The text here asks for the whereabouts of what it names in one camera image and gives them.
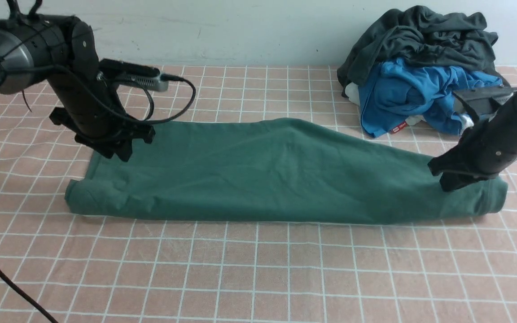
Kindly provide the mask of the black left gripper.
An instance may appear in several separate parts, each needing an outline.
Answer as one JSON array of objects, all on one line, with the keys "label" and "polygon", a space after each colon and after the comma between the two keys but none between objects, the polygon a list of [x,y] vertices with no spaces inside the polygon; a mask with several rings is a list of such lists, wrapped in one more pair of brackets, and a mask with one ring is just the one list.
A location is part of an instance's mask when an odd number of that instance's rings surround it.
[{"label": "black left gripper", "polygon": [[133,140],[141,139],[150,144],[155,135],[152,125],[138,123],[133,118],[125,120],[98,109],[55,107],[49,118],[53,124],[73,131],[77,143],[92,148],[107,159],[117,156],[123,162],[131,158]]}]

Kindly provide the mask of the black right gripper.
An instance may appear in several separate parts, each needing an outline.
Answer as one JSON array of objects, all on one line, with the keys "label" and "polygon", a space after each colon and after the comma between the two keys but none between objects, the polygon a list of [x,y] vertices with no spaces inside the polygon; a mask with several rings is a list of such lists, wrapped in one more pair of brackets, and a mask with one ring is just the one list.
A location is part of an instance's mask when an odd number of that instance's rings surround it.
[{"label": "black right gripper", "polygon": [[440,176],[444,192],[454,192],[466,186],[496,178],[517,161],[517,151],[476,148],[456,145],[427,163],[433,176]]}]

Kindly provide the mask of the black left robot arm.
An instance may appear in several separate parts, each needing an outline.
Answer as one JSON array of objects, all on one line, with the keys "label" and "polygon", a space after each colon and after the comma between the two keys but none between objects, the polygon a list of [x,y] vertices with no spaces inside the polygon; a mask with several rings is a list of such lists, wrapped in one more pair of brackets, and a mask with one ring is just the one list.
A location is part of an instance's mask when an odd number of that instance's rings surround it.
[{"label": "black left robot arm", "polygon": [[128,161],[135,139],[152,143],[154,127],[125,112],[117,89],[148,89],[160,74],[145,65],[99,59],[92,27],[78,17],[16,13],[0,20],[0,94],[48,82],[61,102],[51,122],[108,159]]}]

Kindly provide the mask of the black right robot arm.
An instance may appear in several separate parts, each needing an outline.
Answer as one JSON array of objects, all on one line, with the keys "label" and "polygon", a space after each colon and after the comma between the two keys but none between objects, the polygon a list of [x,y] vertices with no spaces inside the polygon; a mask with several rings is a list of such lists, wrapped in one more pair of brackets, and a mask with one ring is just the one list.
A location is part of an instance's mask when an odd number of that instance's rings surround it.
[{"label": "black right robot arm", "polygon": [[474,125],[455,147],[428,163],[444,192],[496,178],[517,161],[517,87],[479,87],[453,95]]}]

